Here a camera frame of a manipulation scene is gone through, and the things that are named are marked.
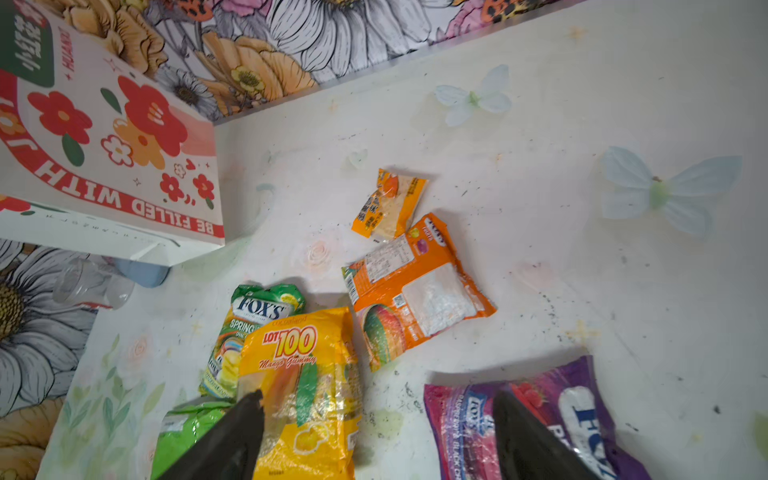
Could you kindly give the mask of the orange mango snack bag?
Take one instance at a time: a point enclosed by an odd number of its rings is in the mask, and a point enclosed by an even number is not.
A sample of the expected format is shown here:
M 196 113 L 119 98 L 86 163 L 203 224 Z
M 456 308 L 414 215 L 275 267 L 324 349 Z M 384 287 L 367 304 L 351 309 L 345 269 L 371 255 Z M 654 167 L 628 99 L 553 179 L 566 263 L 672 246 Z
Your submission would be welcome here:
M 464 320 L 496 312 L 434 213 L 344 266 L 342 276 L 373 372 Z

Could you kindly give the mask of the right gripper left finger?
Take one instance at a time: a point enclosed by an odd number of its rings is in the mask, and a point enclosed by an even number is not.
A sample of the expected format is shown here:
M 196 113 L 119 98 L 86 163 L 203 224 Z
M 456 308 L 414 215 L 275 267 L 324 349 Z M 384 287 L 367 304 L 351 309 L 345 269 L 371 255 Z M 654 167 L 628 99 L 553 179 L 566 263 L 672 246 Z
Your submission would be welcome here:
M 265 430 L 262 392 L 257 390 L 226 415 L 159 479 L 250 479 Z

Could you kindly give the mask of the green Fox's candy bag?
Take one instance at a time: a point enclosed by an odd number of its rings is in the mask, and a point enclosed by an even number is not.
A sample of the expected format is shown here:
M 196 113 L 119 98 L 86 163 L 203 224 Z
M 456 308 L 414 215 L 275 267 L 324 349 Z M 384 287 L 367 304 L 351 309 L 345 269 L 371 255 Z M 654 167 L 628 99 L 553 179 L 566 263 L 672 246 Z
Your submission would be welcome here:
M 233 399 L 247 337 L 273 321 L 301 314 L 304 308 L 305 297 L 293 284 L 270 288 L 239 285 L 203 370 L 199 392 L 216 399 Z

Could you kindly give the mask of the white paper bag red flower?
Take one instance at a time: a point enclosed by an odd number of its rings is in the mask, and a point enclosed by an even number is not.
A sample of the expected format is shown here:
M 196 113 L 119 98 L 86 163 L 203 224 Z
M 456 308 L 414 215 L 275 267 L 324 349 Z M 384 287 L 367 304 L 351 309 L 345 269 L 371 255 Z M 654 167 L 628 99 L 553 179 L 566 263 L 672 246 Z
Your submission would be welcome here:
M 221 248 L 213 124 L 132 7 L 1 5 L 1 235 L 173 266 Z

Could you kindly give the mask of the yellow Lot 100 gummy bag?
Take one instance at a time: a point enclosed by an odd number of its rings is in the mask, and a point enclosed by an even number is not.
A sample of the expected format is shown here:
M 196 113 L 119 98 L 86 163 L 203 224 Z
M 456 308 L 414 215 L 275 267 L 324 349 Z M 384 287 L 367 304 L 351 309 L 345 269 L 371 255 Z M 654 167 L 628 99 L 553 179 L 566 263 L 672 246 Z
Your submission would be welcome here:
M 256 479 L 352 479 L 362 387 L 346 307 L 275 320 L 245 340 L 238 396 L 260 391 Z

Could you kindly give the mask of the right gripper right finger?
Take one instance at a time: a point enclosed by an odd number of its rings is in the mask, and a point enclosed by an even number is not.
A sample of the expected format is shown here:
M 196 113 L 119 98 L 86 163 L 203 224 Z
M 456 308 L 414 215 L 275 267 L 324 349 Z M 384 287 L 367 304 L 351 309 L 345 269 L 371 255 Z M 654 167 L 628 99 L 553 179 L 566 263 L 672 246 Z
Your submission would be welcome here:
M 597 478 L 512 393 L 500 391 L 495 395 L 492 415 L 504 480 Z

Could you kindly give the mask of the bright green chips bag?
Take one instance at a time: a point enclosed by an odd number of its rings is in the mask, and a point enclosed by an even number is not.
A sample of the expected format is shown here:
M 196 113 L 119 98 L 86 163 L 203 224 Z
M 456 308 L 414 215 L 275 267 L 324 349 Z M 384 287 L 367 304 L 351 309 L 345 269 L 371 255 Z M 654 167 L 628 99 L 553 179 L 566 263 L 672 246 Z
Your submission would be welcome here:
M 164 416 L 153 459 L 151 479 L 159 479 L 232 408 L 231 400 L 200 397 L 175 406 Z

